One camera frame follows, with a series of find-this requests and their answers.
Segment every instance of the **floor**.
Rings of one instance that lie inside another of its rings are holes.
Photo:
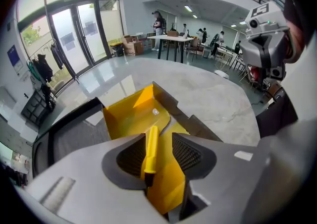
[[[166,50],[161,53],[161,59],[166,59],[166,53]],[[80,76],[78,80],[79,84],[77,82],[72,83],[59,95],[56,102],[56,108],[42,124],[39,130],[39,135],[44,133],[52,124],[61,119],[67,113],[71,112],[77,106],[95,96],[99,97],[105,93],[104,88],[99,88],[98,79],[96,80],[96,72],[102,78],[101,80],[106,82],[111,78],[111,72],[114,68],[120,67],[127,62],[140,57],[157,59],[158,52],[147,51],[144,54],[138,56],[115,57],[99,64],[98,66],[86,72],[84,75]],[[174,50],[170,49],[168,60],[173,61],[173,58]],[[180,54],[177,56],[177,62],[180,62]],[[215,67],[215,60],[205,59],[202,56],[198,56],[197,59],[195,57],[192,61],[191,54],[188,56],[184,54],[183,62],[185,64],[196,66],[210,72],[217,70]],[[266,108],[265,100],[263,100],[264,104],[259,103],[260,100],[262,100],[263,94],[260,91],[251,88],[251,85],[246,79],[243,79],[240,82],[240,71],[229,69],[228,66],[225,66],[222,70],[229,75],[230,81],[239,85],[245,91],[250,103],[252,104],[255,115],[258,115]]]

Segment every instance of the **stool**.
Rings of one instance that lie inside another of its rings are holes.
[[[222,77],[222,78],[229,79],[229,75],[226,74],[226,73],[223,72],[223,71],[216,70],[216,71],[214,71],[214,73],[217,74],[217,75],[219,75],[219,76]]]

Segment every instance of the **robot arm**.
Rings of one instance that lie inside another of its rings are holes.
[[[241,50],[249,80],[260,84],[268,77],[282,80],[289,47],[289,59],[295,56],[295,46],[283,12],[270,1],[250,10],[245,21],[248,29]],[[258,79],[252,77],[249,66],[259,69]]]

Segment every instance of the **ceiling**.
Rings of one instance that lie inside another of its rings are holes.
[[[157,0],[157,2],[172,8],[184,17],[197,15],[199,19],[219,22],[225,26],[237,25],[234,29],[245,31],[247,25],[241,25],[249,11],[235,4],[222,0]],[[189,12],[184,6],[188,5],[193,12]]]

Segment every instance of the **ceiling light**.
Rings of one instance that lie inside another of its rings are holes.
[[[191,8],[190,8],[188,5],[185,5],[185,8],[186,8],[188,11],[192,12]]]

